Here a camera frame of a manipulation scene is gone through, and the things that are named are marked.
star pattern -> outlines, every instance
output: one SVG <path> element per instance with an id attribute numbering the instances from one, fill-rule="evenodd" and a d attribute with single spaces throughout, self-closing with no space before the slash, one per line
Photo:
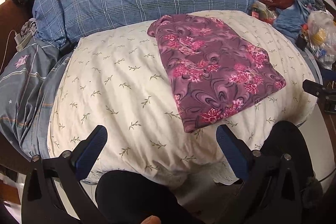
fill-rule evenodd
<path id="1" fill-rule="evenodd" d="M 22 65 L 26 64 L 26 59 L 29 57 L 29 55 L 21 56 L 19 61 L 17 61 L 14 65 L 16 65 L 16 68 L 21 67 Z"/>

black clamp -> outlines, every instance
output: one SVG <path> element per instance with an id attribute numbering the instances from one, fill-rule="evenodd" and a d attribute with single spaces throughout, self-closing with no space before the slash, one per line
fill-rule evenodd
<path id="1" fill-rule="evenodd" d="M 317 97 L 324 104 L 324 112 L 336 114 L 336 89 L 328 90 L 323 85 L 310 80 L 305 80 L 302 84 L 305 92 Z"/>

white sheet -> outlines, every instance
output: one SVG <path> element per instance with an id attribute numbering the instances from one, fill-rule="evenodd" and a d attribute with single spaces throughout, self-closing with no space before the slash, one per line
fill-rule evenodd
<path id="1" fill-rule="evenodd" d="M 260 149 L 281 120 L 300 124 L 316 98 L 302 90 L 314 81 L 295 47 L 270 25 L 238 11 L 203 11 L 198 16 L 222 19 L 241 37 L 267 50 L 287 86 L 257 105 L 224 120 L 250 149 Z M 188 173 L 207 168 L 224 184 L 236 180 L 215 132 L 218 124 L 188 134 L 162 66 L 156 40 L 147 35 L 152 21 L 82 38 L 68 63 L 53 106 L 48 130 L 51 157 L 73 150 L 101 124 L 108 143 L 87 180 L 97 182 L 107 171 L 138 172 L 158 183 L 177 187 Z"/>

folded cloth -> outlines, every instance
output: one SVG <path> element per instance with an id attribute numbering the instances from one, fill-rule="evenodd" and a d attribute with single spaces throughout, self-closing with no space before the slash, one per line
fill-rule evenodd
<path id="1" fill-rule="evenodd" d="M 231 117 L 286 85 L 268 53 L 220 19 L 163 16 L 147 34 L 157 40 L 185 132 Z"/>
<path id="2" fill-rule="evenodd" d="M 291 7 L 283 11 L 277 9 L 280 15 L 273 22 L 273 27 L 295 43 L 301 26 L 307 23 L 310 12 L 319 10 L 325 11 L 321 0 L 295 0 Z"/>

metal screw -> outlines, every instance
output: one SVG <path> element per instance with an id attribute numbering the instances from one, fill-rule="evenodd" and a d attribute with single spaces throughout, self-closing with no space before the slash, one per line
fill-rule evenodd
<path id="1" fill-rule="evenodd" d="M 283 156 L 285 158 L 285 160 L 291 160 L 292 156 L 290 154 L 284 154 Z"/>
<path id="2" fill-rule="evenodd" d="M 32 161 L 38 161 L 40 159 L 40 155 L 35 155 L 34 157 L 32 157 Z"/>
<path id="3" fill-rule="evenodd" d="M 255 157 L 260 157 L 260 156 L 261 156 L 261 152 L 260 152 L 259 150 L 253 150 L 253 151 L 252 151 L 252 154 L 253 154 L 253 156 L 255 156 Z"/>
<path id="4" fill-rule="evenodd" d="M 63 158 L 68 158 L 68 157 L 70 157 L 70 155 L 71 155 L 71 151 L 70 150 L 66 150 L 66 151 L 64 151 L 62 153 L 62 157 Z"/>

